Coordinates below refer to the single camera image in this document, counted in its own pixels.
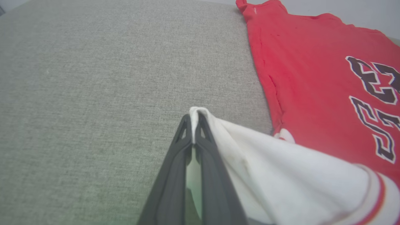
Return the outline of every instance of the gray fabric surface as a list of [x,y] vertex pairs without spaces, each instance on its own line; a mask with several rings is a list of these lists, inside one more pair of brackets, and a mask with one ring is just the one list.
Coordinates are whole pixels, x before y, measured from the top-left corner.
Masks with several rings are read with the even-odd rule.
[[134,224],[191,106],[271,132],[235,6],[32,0],[0,31],[0,224]]

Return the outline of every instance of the garment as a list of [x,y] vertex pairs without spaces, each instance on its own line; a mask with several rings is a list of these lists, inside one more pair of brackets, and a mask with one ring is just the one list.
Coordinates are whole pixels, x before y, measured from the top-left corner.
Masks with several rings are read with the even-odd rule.
[[400,186],[400,48],[331,14],[237,0],[274,135],[385,174]]
[[248,217],[276,225],[389,225],[397,220],[400,192],[387,176],[218,119],[205,108],[190,109],[193,130],[198,113],[207,119]]

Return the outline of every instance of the white fabric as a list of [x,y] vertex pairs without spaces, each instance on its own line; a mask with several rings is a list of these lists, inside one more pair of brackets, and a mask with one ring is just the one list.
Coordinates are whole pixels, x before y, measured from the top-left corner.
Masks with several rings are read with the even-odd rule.
[[[193,134],[198,113],[208,121],[218,150],[248,217],[276,225],[354,224],[374,207],[381,188],[375,172],[324,153],[215,118],[192,107]],[[386,218],[393,224],[400,195],[387,177]]]

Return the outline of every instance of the textured gray surface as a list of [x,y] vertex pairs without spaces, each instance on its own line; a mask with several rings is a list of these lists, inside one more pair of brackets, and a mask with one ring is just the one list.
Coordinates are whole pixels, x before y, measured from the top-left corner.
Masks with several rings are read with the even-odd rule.
[[191,106],[271,131],[235,6],[32,0],[0,30],[0,224],[135,223]]

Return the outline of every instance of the white wall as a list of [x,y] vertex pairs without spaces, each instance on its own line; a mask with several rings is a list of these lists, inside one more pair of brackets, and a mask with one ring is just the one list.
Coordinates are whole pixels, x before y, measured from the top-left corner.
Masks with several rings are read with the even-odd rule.
[[[204,0],[235,4],[235,0]],[[261,4],[266,0],[247,0]],[[346,24],[377,29],[400,39],[400,0],[280,0],[290,14],[317,16],[332,13]]]
[[17,6],[24,4],[27,1],[28,0],[0,0],[0,6],[5,12],[8,12]]

